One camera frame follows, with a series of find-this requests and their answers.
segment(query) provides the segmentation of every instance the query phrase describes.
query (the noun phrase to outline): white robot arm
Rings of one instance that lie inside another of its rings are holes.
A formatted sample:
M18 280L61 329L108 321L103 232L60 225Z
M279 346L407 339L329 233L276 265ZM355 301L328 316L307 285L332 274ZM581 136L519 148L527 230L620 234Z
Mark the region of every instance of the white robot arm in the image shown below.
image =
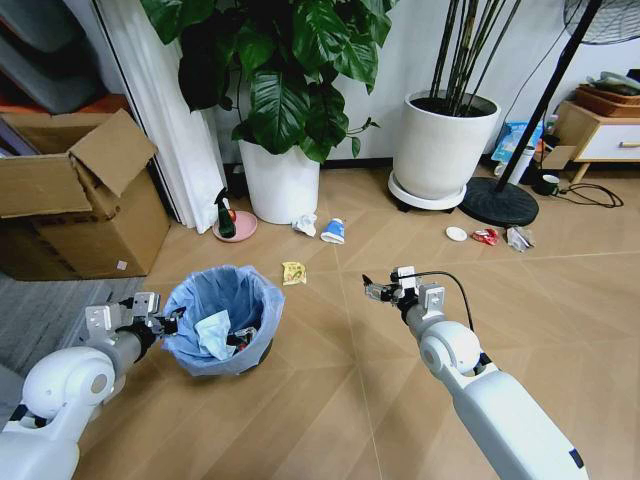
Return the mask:
M128 305L87 307L87 346L47 355L29 372L22 401L0 434L0 480L69 480L78 440L125 373L158 336L175 333L184 310L155 317L159 295L137 293Z
M491 362L472 330L447 320L444 287L419 284L423 275L401 267L389 285L363 276L365 294L401 310L422 360L449 390L456 413L500 478L588 479L576 448L524 387Z

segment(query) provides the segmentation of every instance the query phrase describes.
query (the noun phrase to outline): wooden tray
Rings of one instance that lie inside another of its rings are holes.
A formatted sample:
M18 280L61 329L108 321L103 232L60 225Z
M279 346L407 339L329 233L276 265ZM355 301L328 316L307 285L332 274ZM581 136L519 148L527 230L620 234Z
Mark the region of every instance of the wooden tray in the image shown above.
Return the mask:
M580 90L584 90L587 93L597 95L598 97L602 97L614 103L622 105L640 105L640 95L620 95L613 92L598 90L597 88L593 88L591 85L580 85Z
M593 95L582 88L576 90L576 103L603 117L640 118L640 105L623 105Z

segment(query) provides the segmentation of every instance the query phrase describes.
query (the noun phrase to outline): white curtain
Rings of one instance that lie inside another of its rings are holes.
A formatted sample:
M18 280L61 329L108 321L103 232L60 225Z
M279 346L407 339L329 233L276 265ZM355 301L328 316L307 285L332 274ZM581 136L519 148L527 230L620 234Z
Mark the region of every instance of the white curtain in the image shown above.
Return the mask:
M213 201L224 172L215 128L209 128L203 113L189 112L182 98L180 46L162 44L140 0L94 0L94 6L129 101L158 147L158 166L177 214L184 225L204 233L217 219Z

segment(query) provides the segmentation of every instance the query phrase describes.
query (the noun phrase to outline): white flower pot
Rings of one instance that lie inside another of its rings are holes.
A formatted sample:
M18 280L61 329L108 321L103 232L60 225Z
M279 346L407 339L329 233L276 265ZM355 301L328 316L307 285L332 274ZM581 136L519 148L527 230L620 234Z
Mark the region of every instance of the white flower pot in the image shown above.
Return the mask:
M269 223L286 224L318 207L320 164L299 147L272 155L253 143L240 141L253 212Z
M422 91L405 98L393 176L409 198L425 199L426 205L433 203L438 208L451 208L464 198L465 185L491 137L500 107L476 96L472 105L485 112L485 116L449 117L411 104L412 100L428 96L428 92ZM416 206L429 208L422 203Z

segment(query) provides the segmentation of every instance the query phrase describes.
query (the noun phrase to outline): white lid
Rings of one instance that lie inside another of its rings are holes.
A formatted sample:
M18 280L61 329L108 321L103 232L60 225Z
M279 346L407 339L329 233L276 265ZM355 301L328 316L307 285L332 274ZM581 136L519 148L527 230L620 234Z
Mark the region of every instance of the white lid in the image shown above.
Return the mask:
M464 242L467 239L467 232L460 227L447 227L445 232L447 237L455 242Z

